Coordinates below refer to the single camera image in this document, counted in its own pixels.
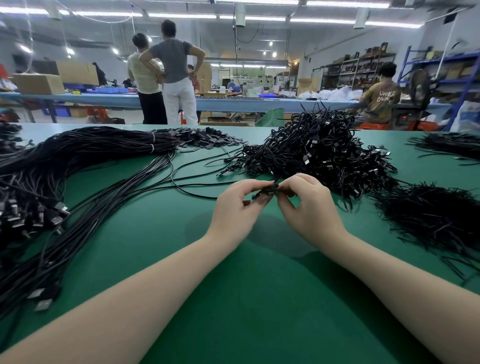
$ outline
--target black pants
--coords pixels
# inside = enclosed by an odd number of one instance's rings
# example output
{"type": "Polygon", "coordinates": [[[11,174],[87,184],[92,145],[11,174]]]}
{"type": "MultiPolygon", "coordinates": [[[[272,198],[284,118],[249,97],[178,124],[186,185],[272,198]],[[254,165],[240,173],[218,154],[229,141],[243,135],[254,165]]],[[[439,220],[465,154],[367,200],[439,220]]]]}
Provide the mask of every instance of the black pants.
{"type": "Polygon", "coordinates": [[[144,113],[144,124],[167,124],[167,113],[161,92],[155,94],[138,93],[144,113]]]}

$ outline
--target gray t-shirt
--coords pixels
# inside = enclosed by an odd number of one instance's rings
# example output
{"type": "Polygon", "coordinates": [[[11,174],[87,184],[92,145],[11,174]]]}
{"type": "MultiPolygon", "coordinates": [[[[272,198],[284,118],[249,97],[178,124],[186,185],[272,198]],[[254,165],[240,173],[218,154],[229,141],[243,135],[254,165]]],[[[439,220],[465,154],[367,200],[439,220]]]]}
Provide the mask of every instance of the gray t-shirt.
{"type": "Polygon", "coordinates": [[[163,63],[165,68],[163,83],[172,84],[189,76],[187,54],[191,47],[189,42],[171,38],[148,49],[154,58],[160,58],[163,63]]]}

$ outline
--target green bag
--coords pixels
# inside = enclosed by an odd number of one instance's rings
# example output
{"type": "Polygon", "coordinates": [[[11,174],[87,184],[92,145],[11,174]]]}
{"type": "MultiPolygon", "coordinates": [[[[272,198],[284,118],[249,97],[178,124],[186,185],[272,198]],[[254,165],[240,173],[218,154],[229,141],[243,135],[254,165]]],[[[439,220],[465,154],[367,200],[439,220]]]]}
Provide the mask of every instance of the green bag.
{"type": "Polygon", "coordinates": [[[255,126],[284,126],[283,108],[270,109],[255,123],[255,126]]]}

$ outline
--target workbench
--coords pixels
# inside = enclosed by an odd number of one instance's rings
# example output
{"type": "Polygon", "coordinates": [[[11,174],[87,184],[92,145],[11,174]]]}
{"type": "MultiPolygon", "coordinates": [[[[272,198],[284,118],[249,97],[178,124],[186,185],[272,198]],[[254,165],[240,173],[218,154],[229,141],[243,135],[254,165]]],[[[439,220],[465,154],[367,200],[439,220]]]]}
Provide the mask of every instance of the workbench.
{"type": "MultiPolygon", "coordinates": [[[[21,136],[38,143],[81,124],[22,124],[21,136]]],[[[151,130],[152,125],[112,125],[151,130]]],[[[271,128],[218,127],[250,144],[261,144],[271,128]]],[[[452,156],[417,158],[424,152],[405,145],[416,132],[360,131],[365,146],[392,152],[396,177],[407,182],[437,182],[442,187],[477,188],[480,165],[460,166],[452,156]]],[[[175,167],[223,153],[219,148],[177,153],[175,167]]],[[[68,179],[65,204],[133,175],[153,157],[133,158],[68,179]]],[[[222,162],[181,169],[177,177],[218,169],[222,162]]],[[[159,180],[168,171],[152,180],[159,180]]],[[[196,182],[235,181],[248,176],[215,174],[196,182]]],[[[190,187],[218,196],[224,186],[190,187]]],[[[454,284],[460,279],[439,257],[403,243],[382,219],[368,195],[343,210],[347,230],[373,246],[454,284]]],[[[215,206],[177,190],[150,192],[128,202],[104,223],[69,266],[63,291],[49,310],[27,304],[12,338],[17,342],[82,302],[199,239],[215,206]]],[[[467,289],[480,293],[480,277],[467,289]]],[[[11,317],[0,322],[0,339],[11,317]]],[[[175,364],[432,363],[436,359],[356,277],[308,245],[283,219],[274,198],[248,238],[192,293],[142,360],[175,364]]]]}
{"type": "MultiPolygon", "coordinates": [[[[56,122],[53,112],[53,102],[71,102],[74,104],[86,104],[112,108],[141,109],[140,100],[137,94],[62,94],[62,95],[23,95],[18,92],[0,93],[0,98],[24,103],[25,99],[42,100],[50,110],[52,121],[56,122]]],[[[326,101],[322,100],[326,108],[343,110],[359,107],[358,101],[326,101]]],[[[397,104],[396,108],[408,109],[411,104],[397,104]]],[[[443,116],[450,104],[430,104],[427,111],[430,114],[443,116]]],[[[302,100],[298,98],[197,98],[198,111],[220,111],[220,112],[267,112],[270,109],[283,108],[285,113],[312,111],[314,108],[323,108],[320,101],[302,100]]],[[[29,113],[31,122],[35,122],[32,113],[29,113]]]]}

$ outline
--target blue shelving rack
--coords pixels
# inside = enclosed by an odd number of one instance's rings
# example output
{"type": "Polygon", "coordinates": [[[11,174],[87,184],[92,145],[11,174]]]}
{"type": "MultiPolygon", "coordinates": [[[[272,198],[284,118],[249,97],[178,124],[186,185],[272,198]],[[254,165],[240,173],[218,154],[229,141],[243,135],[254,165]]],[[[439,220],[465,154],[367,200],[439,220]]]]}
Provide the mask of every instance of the blue shelving rack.
{"type": "MultiPolygon", "coordinates": [[[[415,65],[428,65],[428,64],[436,64],[440,63],[440,58],[434,59],[434,60],[415,60],[415,61],[409,61],[408,58],[410,56],[410,53],[412,52],[424,52],[426,53],[427,50],[412,50],[412,46],[409,46],[407,48],[407,52],[405,54],[405,58],[403,60],[402,68],[400,70],[400,75],[398,77],[398,83],[401,86],[406,86],[409,84],[409,81],[404,81],[402,78],[404,78],[409,72],[404,74],[405,67],[408,65],[412,65],[412,71],[414,70],[415,65]]],[[[473,66],[473,72],[465,78],[458,78],[454,80],[440,80],[439,83],[442,84],[464,84],[464,88],[462,91],[462,94],[460,95],[460,99],[452,105],[452,116],[448,120],[448,124],[445,126],[444,131],[449,131],[450,128],[452,127],[453,121],[455,120],[456,115],[458,114],[458,111],[460,110],[463,102],[465,101],[465,98],[467,97],[468,91],[471,89],[473,82],[475,80],[475,76],[477,74],[477,71],[479,70],[480,67],[480,52],[475,52],[475,53],[467,53],[467,54],[460,54],[456,56],[448,56],[444,58],[444,63],[452,63],[452,62],[458,62],[458,61],[475,61],[474,66],[473,66]]]]}

